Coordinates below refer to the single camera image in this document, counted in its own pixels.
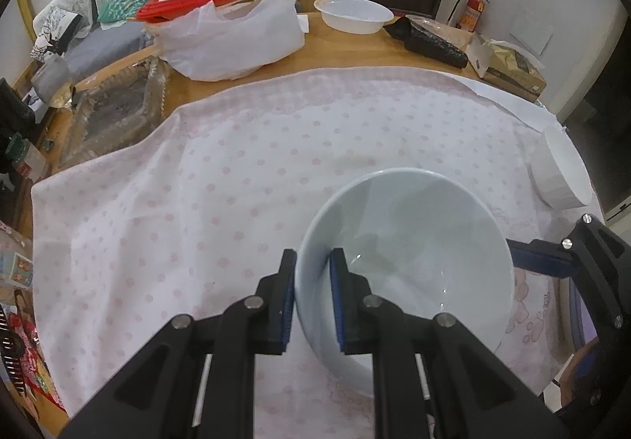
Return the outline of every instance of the wall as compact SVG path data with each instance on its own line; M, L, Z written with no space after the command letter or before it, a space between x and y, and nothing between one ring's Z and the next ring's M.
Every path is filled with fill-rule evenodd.
M11 0L0 17L0 78L13 85L30 62L31 49L18 3Z
M491 0L478 29L494 39L519 44L509 30L522 11L541 26L553 28L539 57L548 82L541 101L552 112L563 110L567 116L571 111L567 104L580 101L620 37L626 18L622 4L620 0Z

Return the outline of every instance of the white plastic bag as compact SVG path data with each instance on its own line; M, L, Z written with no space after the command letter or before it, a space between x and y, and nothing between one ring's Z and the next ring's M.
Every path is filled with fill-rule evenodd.
M159 56L193 80L236 79L277 62L305 44L296 0L261 0L247 15L228 19L215 4L162 24L147 24Z

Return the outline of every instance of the bowl rim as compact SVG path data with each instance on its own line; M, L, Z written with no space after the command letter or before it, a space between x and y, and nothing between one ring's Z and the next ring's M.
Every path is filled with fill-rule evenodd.
M558 130L556 128L545 128L543 131L543 138L546 142L546 147L548 149L548 152L550 153L550 157L552 158L552 161L556 165L556 168L558 169L558 173L563 178L563 181L566 184L567 189L570 191L570 193L572 193L572 195L578 202L583 204L583 206L589 205L589 203L592 201L592 198L594 196L594 189L591 185L591 178L589 177L589 172L588 172L587 167L585 166L585 162L583 161L583 158L580 152L578 151L578 149L576 149L576 146L574 145L574 142L572 141L572 139L569 137L569 135L565 131ZM569 144L572 146L572 149L576 152L575 158L579 162L579 165L577 166L579 167L579 171L581 172L580 176L584 179L584 181L588 181L588 185L586 185L585 194L582 194L582 192L580 191L581 189L577 188L577 185L580 185L580 182L577 183L574 180L570 182L567 171L563 170L562 166L558 162L558 157L561 155L561 153L559 152L558 149L554 149L552 147L551 142L565 142L565 143L569 142Z
M329 200L327 200L324 205L318 210L318 212L315 214L314 218L311 220L311 223L309 224L307 231L305 232L304 237L302 238L301 241L301 246L298 250L298 259L296 262L296 268L295 268L295 276L294 276L294 293L295 293L295 302L296 302L296 312L298 314L298 320L301 323L301 327L302 327L302 312L301 312L301 302L303 301L301 298L301 294L303 293L302 288L301 288L301 279L299 277L299 272L304 270L303 268L303 258L304 258L304 252L305 252L305 248L308 245L308 241L310 240L310 238L313 236L314 233L314 229L317 227L317 225L320 223L320 221L322 220L323 216L329 212L330 208L342 197L343 194L345 194L346 192L348 192L349 190L351 190L352 188L370 180L373 179L375 177L379 177L382 175L386 175L386 174L394 174L394 173L412 173L412 174L429 174L431 176L435 176L439 179L442 179L444 181L446 181L447 183L450 183L458 188L460 188L461 190L465 191L466 193L469 194L469 196L471 196L474 201L484 210L484 212L491 218L491 220L493 221L493 223L495 224L495 227L497 227L497 231L500 233L500 235L502 237L504 237L504 233L501 231L497 220L495 219L495 217L493 216L493 213L490 212L490 210L488 209L488 207L486 206L486 204L484 204L484 202L482 201L482 199L480 199L477 195L475 195L474 193L472 193L472 191L468 190L468 188L464 187L462 184L460 184L457 181L454 181L453 179L450 179L447 176L444 176L442 174L438 174L437 172L432 172L430 170L425 170L422 168L415 168L415 167L396 167L396 168L389 168L389 169L383 169L383 170L378 170L375 172L370 172L368 174L365 174L361 177L358 177L357 179L352 180L351 182L347 183L346 185L344 185L342 188L340 188L338 191L336 191L333 195L331 195L331 197L329 197ZM515 273L515 266L513 265L512 262L512 255L510 254L510 249L508 246L508 243L506 242L506 237L504 237L504 249L507 255L507 258L509 260L508 262L508 266L510 267L510 271L513 274L512 280L514 280L514 273ZM507 305L507 314L510 315L510 310L512 309L512 305L513 305L513 300L515 298L515 285L511 284L510 285L510 296L508 298L508 305ZM309 343L311 349L315 352L316 350L314 349L313 345L311 344L311 340L308 337L307 331L304 329L304 327L302 327L303 329L303 333L305 335L305 338L307 339L307 342ZM500 342L498 342L497 346L495 347L495 350L497 350L497 348L500 345Z
M376 19L359 19L358 17L353 17L352 15L345 15L343 13L333 13L333 12L331 12L329 10L322 9L321 3L331 2L331 1L334 1L334 0L315 0L314 1L314 8L317 11L321 12L321 13L326 13L328 15L332 15L333 17L339 17L340 19L348 19L350 21L357 21L357 22L370 22L370 23L383 24L383 23L386 23L388 21L392 21L392 19L394 19L394 14L393 14L391 9L386 8L384 5L381 5L380 3L376 3L376 2L370 1L370 0L353 0L353 1L369 2L369 3L372 3L373 5L377 5L378 7L383 8L384 10L386 10L390 14L391 17L389 19L384 19L382 21L381 20L376 20Z

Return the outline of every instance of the wooden table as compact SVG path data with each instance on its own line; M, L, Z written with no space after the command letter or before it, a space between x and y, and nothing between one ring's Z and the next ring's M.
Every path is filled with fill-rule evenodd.
M478 75L471 65L467 65L464 69L458 69L420 54L409 52L405 50L402 42L391 38L385 30L380 30L372 35L352 35L328 27L318 12L307 15L309 17L309 33L305 35L304 47L276 63L261 67L249 76L237 80L203 82L190 80L175 70L171 70L166 89L163 119L171 115L182 104L204 99L227 88L315 68L406 66L440 70L478 79ZM77 89L84 90L97 85L122 68L142 60L153 52L155 52L153 46L147 47L112 63L79 83ZM50 152L43 154L51 164L53 174L58 171L61 149L71 122L72 113L67 109L60 109L56 111L48 125L45 137L54 139L55 146ZM33 237L32 212L30 187L28 187L28 191L24 193L17 223L17 230L26 237Z

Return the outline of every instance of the wall switch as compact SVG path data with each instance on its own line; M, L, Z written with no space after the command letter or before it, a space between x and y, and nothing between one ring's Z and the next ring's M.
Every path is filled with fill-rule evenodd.
M520 11L512 26L510 34L539 56L552 37L551 26L537 24L525 10Z

